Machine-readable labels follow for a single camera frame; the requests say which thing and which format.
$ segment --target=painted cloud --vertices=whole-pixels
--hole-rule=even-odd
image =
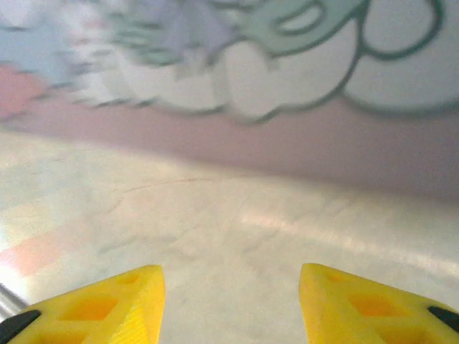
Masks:
[[[338,95],[395,117],[458,102],[456,0],[20,2],[0,0],[0,61],[89,105],[256,121]]]

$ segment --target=cartoon cloud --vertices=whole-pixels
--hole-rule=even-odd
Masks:
[[[70,97],[92,105],[121,100],[154,102],[188,113],[215,111],[224,98],[217,97],[209,61],[236,34],[214,2],[231,6],[238,1],[142,0],[131,4],[130,10],[119,1],[77,4],[93,17],[105,15],[107,37],[112,37],[105,54],[97,52],[95,68],[76,78],[78,88]],[[100,40],[92,45],[102,46]],[[74,51],[82,56],[87,49]]]
[[[435,114],[459,103],[459,1],[373,0],[366,54],[344,91],[394,117]]]
[[[339,92],[358,57],[364,3],[261,2],[242,30],[248,40],[223,54],[229,106],[259,120],[311,108]]]

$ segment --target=glossy floor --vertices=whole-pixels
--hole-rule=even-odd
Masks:
[[[306,343],[318,262],[459,308],[459,207],[0,133],[0,282],[37,302],[162,264],[161,343]]]

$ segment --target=green outline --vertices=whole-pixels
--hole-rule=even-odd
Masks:
[[[371,105],[369,102],[362,102],[343,92],[342,99],[353,108],[364,111],[367,115],[373,115],[388,120],[434,120],[446,115],[457,115],[452,113],[459,109],[459,97],[447,103],[431,105],[429,107],[416,107],[413,109],[398,110],[393,107],[380,107]]]
[[[315,29],[320,23],[322,22],[323,19],[326,18],[326,8],[325,6],[319,1],[319,0],[314,0],[311,3],[306,3],[306,5],[300,9],[301,13],[306,13],[310,9],[314,7],[318,7],[321,10],[321,14],[319,18],[317,18],[312,24],[309,24],[306,27],[303,27],[302,29],[282,29],[282,26],[285,25],[286,22],[289,22],[290,20],[296,18],[298,16],[297,13],[290,14],[289,16],[285,16],[284,18],[280,19],[277,23],[277,27],[279,32],[282,32],[285,36],[295,36],[304,33],[305,31],[310,31],[312,29]]]
[[[317,0],[311,0],[312,4],[315,4],[316,1]],[[333,29],[328,31],[327,34],[323,35],[320,39],[317,39],[314,42],[311,42],[310,44],[305,44],[305,45],[303,45],[301,47],[298,47],[296,49],[284,49],[285,51],[282,51],[282,52],[274,52],[270,48],[269,42],[264,42],[265,40],[257,38],[257,37],[254,37],[254,35],[250,33],[250,30],[249,30],[249,32],[247,32],[247,26],[241,28],[242,40],[250,40],[250,41],[257,42],[261,47],[264,47],[264,49],[268,52],[268,54],[272,58],[288,56],[288,55],[292,55],[292,54],[299,54],[301,52],[305,52],[305,51],[310,50],[310,49],[312,49],[314,47],[317,47],[318,45],[322,44],[323,42],[329,40],[344,25],[346,25],[346,23],[349,20],[353,19],[356,16],[356,13],[359,13],[359,9],[360,8],[362,8],[362,7],[368,8],[369,2],[370,2],[370,0],[361,0],[361,3],[357,4],[352,10],[349,11],[349,13],[346,16],[344,16],[340,21],[336,22],[334,24],[334,26],[333,26]],[[257,6],[254,6],[253,10],[256,11],[257,10],[256,8],[261,7],[264,3],[265,3],[265,1],[261,1]],[[272,22],[268,23],[267,26],[266,26],[267,27],[266,31],[277,32],[279,34],[279,36],[281,36],[281,37],[289,37],[290,36],[289,34],[285,34],[285,32],[283,32],[283,30],[280,31],[278,27],[280,25],[282,25],[282,23],[285,21],[285,19],[289,19],[289,18],[291,18],[291,16],[292,16],[292,14],[290,14],[288,16],[284,16],[281,19],[277,19],[275,21],[272,21]],[[324,14],[323,18],[326,18],[326,17],[327,17],[327,13],[325,11],[325,14]],[[307,34],[308,31],[309,31],[309,28],[303,29],[303,33],[304,34]]]
[[[432,26],[429,29],[429,32],[426,33],[426,35],[423,38],[421,38],[417,43],[415,43],[411,47],[408,47],[398,52],[383,52],[381,50],[370,47],[368,42],[365,40],[364,53],[373,56],[376,59],[380,59],[381,61],[392,61],[395,59],[401,59],[409,55],[412,55],[416,52],[419,52],[421,49],[427,46],[434,38],[436,38],[440,30],[442,29],[443,23],[445,22],[445,10],[443,8],[443,3],[441,2],[441,0],[424,1],[426,1],[430,5],[430,8],[432,9],[435,19],[432,23]]]

